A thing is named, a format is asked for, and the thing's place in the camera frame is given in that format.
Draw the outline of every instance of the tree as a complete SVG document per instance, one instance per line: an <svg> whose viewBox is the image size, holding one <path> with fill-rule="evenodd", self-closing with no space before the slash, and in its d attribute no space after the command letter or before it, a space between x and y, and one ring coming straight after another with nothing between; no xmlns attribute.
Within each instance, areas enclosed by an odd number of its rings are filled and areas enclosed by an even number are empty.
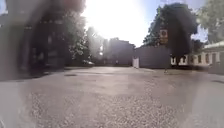
<svg viewBox="0 0 224 128"><path fill-rule="evenodd" d="M174 3L157 9L157 15L149 28L145 44L161 44L159 32L168 30L168 42L172 57L176 58L177 65L184 55L191 52L191 35L197 33L196 15L185 4Z"/></svg>
<svg viewBox="0 0 224 128"><path fill-rule="evenodd" d="M210 43L224 39L223 7L223 0L207 0L206 4L198 11L201 26L208 29L208 41Z"/></svg>
<svg viewBox="0 0 224 128"><path fill-rule="evenodd" d="M161 24L161 10L162 7L158 7L157 8L157 14L155 16L155 19L153 20L153 22L150 25L150 28L148 29L148 35L146 35L145 39L143 40L144 45L147 46L155 46L160 44L160 38L159 38L159 29L157 29L159 27L159 25Z"/></svg>
<svg viewBox="0 0 224 128"><path fill-rule="evenodd" d="M80 16L83 5L80 6L76 10L66 8L67 5L61 4L60 1L52 1L34 28L31 49L35 50L31 52L35 52L30 54L31 67L32 65L37 65L38 68L44 67L51 51L56 52L61 66L71 65L73 61L81 61L77 57L82 56L87 49L87 39L84 29L85 18ZM40 55L43 56L41 61L37 60Z"/></svg>
<svg viewBox="0 0 224 128"><path fill-rule="evenodd" d="M89 50L92 57L92 60L95 63L98 63L102 59L100 55L105 39L98 34L94 27L89 27L87 30L87 38L89 42Z"/></svg>
<svg viewBox="0 0 224 128"><path fill-rule="evenodd" d="M198 52L204 46L204 43L202 43L200 40L192 39L191 43L192 43L192 47L193 47L194 52Z"/></svg>

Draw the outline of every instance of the sign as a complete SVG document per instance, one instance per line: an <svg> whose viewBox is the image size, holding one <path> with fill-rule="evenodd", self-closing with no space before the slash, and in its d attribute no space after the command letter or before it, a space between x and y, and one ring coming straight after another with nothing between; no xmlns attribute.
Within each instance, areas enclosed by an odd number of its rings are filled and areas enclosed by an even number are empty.
<svg viewBox="0 0 224 128"><path fill-rule="evenodd" d="M167 30L165 30L165 29L160 30L160 38L168 38Z"/></svg>
<svg viewBox="0 0 224 128"><path fill-rule="evenodd" d="M160 41L161 44L168 43L168 31L166 29L160 30Z"/></svg>

